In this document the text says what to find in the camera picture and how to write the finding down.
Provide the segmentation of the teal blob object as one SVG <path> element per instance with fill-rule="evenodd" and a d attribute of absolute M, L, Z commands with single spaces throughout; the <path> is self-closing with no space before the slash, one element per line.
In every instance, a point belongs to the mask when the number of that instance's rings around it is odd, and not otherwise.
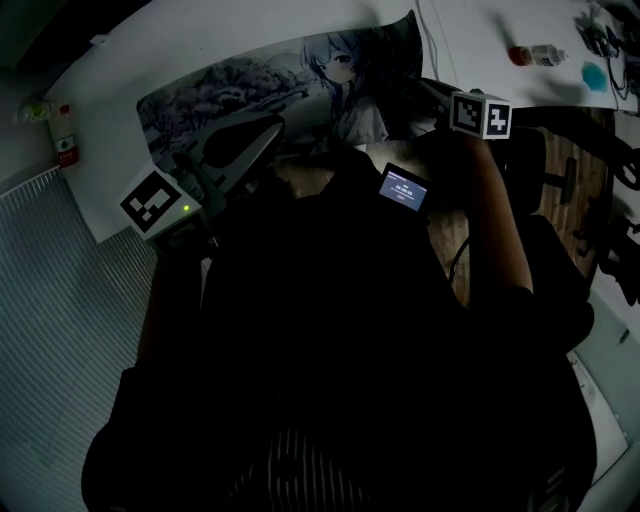
<path fill-rule="evenodd" d="M 585 61 L 581 69 L 583 82 L 593 92 L 606 92 L 609 87 L 608 74 L 596 63 Z"/>

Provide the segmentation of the small black screen device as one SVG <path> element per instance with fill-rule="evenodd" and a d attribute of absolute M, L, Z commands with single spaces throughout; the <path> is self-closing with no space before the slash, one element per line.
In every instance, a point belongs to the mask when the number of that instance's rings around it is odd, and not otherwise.
<path fill-rule="evenodd" d="M 425 216 L 431 198 L 430 181 L 413 174 L 391 162 L 385 165 L 378 188 L 378 195 L 397 208 Z"/>

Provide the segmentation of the white printed sheet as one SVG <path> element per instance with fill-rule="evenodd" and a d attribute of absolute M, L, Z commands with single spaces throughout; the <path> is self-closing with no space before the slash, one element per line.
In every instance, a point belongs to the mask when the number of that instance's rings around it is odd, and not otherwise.
<path fill-rule="evenodd" d="M 592 484 L 598 482 L 629 448 L 618 418 L 575 351 L 567 354 L 592 421 L 597 452 L 597 465 Z"/>

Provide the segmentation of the green-white packet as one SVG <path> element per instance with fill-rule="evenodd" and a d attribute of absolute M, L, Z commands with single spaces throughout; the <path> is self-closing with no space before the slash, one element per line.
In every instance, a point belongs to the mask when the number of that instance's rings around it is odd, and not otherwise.
<path fill-rule="evenodd" d="M 69 111 L 69 105 L 50 100 L 27 102 L 21 105 L 13 115 L 13 123 L 37 123 L 48 121 L 57 115 L 63 115 Z"/>

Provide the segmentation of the person's left forearm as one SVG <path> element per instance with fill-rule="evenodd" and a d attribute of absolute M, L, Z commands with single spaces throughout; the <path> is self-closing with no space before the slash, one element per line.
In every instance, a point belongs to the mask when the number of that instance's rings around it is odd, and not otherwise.
<path fill-rule="evenodd" d="M 138 342 L 137 361 L 184 355 L 198 337 L 202 255 L 158 258 Z"/>

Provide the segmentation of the anime print desk mat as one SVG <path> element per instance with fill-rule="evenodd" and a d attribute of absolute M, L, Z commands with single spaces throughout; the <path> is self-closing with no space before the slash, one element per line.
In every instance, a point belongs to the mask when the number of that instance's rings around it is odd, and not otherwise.
<path fill-rule="evenodd" d="M 197 70 L 148 94 L 136 110 L 154 162 L 220 120 L 277 115 L 281 158 L 407 139 L 409 88 L 422 76 L 415 13 L 380 27 L 314 34 Z"/>

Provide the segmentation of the grey ribbed panel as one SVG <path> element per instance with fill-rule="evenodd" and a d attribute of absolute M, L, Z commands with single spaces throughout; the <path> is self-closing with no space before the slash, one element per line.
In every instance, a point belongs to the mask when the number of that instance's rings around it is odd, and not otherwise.
<path fill-rule="evenodd" d="M 0 507 L 83 512 L 80 482 L 137 343 L 156 264 L 94 240 L 64 178 L 0 195 Z"/>

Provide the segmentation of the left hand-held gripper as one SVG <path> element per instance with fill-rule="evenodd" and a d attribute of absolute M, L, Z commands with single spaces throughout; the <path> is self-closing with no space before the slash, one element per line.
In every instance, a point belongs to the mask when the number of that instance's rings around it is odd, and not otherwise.
<path fill-rule="evenodd" d="M 228 193 L 280 136 L 277 114 L 233 114 L 216 120 L 198 136 L 200 167 L 214 171 L 214 185 Z M 119 207 L 143 241 L 186 246 L 207 234 L 203 207 L 157 166 L 145 166 L 129 183 Z"/>

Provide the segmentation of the person's right forearm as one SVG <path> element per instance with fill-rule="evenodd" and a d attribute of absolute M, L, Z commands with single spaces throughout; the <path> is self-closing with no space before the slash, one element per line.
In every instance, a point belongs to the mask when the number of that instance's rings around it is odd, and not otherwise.
<path fill-rule="evenodd" d="M 533 289 L 507 189 L 488 143 L 458 135 L 470 239 L 471 300 L 514 287 Z"/>

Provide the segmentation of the bottle with orange liquid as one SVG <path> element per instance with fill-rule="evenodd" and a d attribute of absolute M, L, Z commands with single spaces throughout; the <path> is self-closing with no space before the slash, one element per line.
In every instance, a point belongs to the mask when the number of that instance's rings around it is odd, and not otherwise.
<path fill-rule="evenodd" d="M 552 44 L 512 46 L 507 53 L 511 62 L 520 67 L 534 65 L 555 67 L 569 59 L 565 50 L 558 49 Z"/>

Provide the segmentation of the person's black shirt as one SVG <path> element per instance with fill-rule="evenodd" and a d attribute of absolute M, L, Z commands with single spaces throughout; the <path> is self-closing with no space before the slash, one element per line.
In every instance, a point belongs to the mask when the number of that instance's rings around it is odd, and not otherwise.
<path fill-rule="evenodd" d="M 596 466 L 574 370 L 514 287 L 462 306 L 359 151 L 245 214 L 184 355 L 126 369 L 90 512 L 576 512 Z"/>

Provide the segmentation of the black office chair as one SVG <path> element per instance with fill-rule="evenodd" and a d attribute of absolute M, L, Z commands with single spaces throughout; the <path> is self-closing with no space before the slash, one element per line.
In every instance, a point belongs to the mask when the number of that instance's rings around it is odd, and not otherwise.
<path fill-rule="evenodd" d="M 588 279 L 572 261 L 552 224 L 536 211 L 540 207 L 544 185 L 573 193 L 577 162 L 569 158 L 565 174 L 549 174 L 546 167 L 546 142 L 532 128 L 514 128 L 511 137 L 494 152 L 507 187 L 519 234 L 533 277 L 538 306 L 536 319 L 551 330 L 564 353 L 579 345 L 591 332 L 595 314 L 588 303 Z M 593 267 L 612 276 L 627 303 L 640 304 L 640 243 L 630 234 L 640 232 L 640 223 L 632 223 L 607 189 L 597 198 L 588 198 L 584 227 L 573 237 L 586 243 L 582 256 L 594 253 Z"/>

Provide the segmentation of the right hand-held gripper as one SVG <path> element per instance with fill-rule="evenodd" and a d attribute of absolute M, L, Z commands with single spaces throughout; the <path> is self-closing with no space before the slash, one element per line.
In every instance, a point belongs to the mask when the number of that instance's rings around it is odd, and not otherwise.
<path fill-rule="evenodd" d="M 456 91 L 454 86 L 425 77 L 418 85 L 430 99 L 413 100 L 409 105 L 409 134 L 413 138 L 449 128 L 483 140 L 510 137 L 512 106 L 508 101 Z"/>

